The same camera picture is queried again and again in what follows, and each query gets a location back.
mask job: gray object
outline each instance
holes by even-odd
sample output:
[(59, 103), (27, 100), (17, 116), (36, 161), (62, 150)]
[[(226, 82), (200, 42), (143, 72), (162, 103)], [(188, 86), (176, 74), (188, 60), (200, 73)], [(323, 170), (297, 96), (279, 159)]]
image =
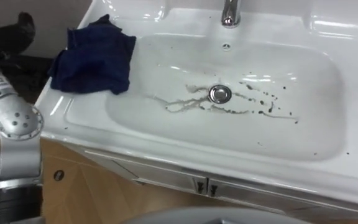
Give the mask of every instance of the gray object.
[(222, 12), (222, 26), (235, 28), (240, 24), (241, 0), (225, 0)]
[(27, 220), (12, 222), (11, 224), (45, 224), (45, 218), (44, 217), (30, 218)]
[[(0, 223), (45, 223), (34, 217), (41, 215), (43, 124), (38, 110), (17, 95), (0, 71)], [(29, 205), (39, 210), (25, 214)]]
[(155, 212), (122, 224), (308, 224), (294, 218), (243, 208), (183, 208)]
[(212, 86), (209, 89), (208, 98), (213, 103), (227, 103), (231, 99), (231, 90), (224, 85)]

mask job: sink basin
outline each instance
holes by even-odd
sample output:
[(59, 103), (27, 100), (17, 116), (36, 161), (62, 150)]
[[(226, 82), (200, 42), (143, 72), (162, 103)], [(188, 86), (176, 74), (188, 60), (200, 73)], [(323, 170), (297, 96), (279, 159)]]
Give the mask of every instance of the sink basin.
[(243, 1), (235, 29), (222, 7), (94, 0), (80, 27), (110, 14), (138, 37), (129, 91), (47, 85), (42, 136), (358, 203), (358, 1)]
[[(127, 93), (109, 117), (162, 141), (293, 160), (325, 159), (344, 142), (343, 86), (325, 54), (303, 47), (184, 35), (137, 42)], [(232, 98), (208, 100), (225, 85)]]

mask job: ceramic sink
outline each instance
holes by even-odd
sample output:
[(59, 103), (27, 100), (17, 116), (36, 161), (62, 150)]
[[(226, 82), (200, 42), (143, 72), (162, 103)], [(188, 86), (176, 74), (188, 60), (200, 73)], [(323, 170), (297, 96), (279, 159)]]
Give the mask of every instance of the ceramic sink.
[[(219, 84), (232, 91), (225, 104), (207, 97)], [(326, 159), (343, 148), (343, 93), (337, 67), (315, 50), (157, 34), (139, 39), (131, 87), (110, 95), (106, 110), (118, 125), (164, 142)]]
[[(223, 0), (94, 0), (80, 27), (110, 14), (137, 36), (129, 90), (47, 85), (43, 136), (330, 196), (352, 189), (358, 1), (280, 2), (243, 1), (227, 29)], [(208, 97), (216, 85), (230, 89), (227, 103)]]

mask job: white wall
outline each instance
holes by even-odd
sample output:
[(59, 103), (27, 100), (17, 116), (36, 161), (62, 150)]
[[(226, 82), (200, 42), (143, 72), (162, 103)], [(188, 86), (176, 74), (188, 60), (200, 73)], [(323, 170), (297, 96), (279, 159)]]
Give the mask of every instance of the white wall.
[(35, 40), (24, 55), (54, 57), (66, 46), (66, 30), (80, 23), (91, 0), (0, 0), (0, 26), (16, 22), (28, 12), (37, 29)]

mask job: cabinet handle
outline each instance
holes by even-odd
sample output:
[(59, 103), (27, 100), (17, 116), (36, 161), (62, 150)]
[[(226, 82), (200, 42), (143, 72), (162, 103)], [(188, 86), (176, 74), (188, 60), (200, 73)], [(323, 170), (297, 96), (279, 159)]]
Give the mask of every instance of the cabinet handle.
[(204, 190), (204, 183), (197, 182), (197, 193), (202, 194)]
[(211, 197), (215, 197), (217, 189), (218, 189), (217, 185), (211, 185)]

